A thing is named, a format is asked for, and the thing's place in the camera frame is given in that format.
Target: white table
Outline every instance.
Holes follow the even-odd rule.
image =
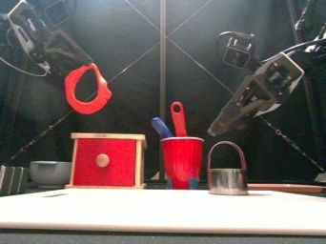
[[[250,191],[64,189],[0,198],[0,229],[326,235],[326,198]]]

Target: metal bucket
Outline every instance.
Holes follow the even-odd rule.
[[[211,152],[215,149],[215,147],[222,144],[228,144],[238,150],[242,169],[210,169]],[[207,158],[207,180],[208,193],[211,194],[248,194],[244,154],[238,145],[230,141],[222,141],[216,143],[210,149]]]

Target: red mug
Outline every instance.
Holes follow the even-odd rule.
[[[199,137],[168,137],[161,140],[168,189],[198,189],[203,145],[204,140]]]

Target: metal pole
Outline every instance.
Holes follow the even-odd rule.
[[[165,121],[165,71],[167,71],[167,55],[165,55],[165,49],[167,49],[167,23],[165,23],[165,17],[167,17],[167,1],[160,0],[160,75],[159,75],[159,84],[160,84],[160,94],[159,94],[159,116],[163,121]],[[161,158],[161,146],[159,150],[159,179],[163,180],[165,178],[164,176],[164,164],[163,164],[163,158]]]

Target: wooden box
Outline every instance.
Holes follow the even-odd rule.
[[[144,188],[145,136],[72,133],[72,168],[67,188]]]

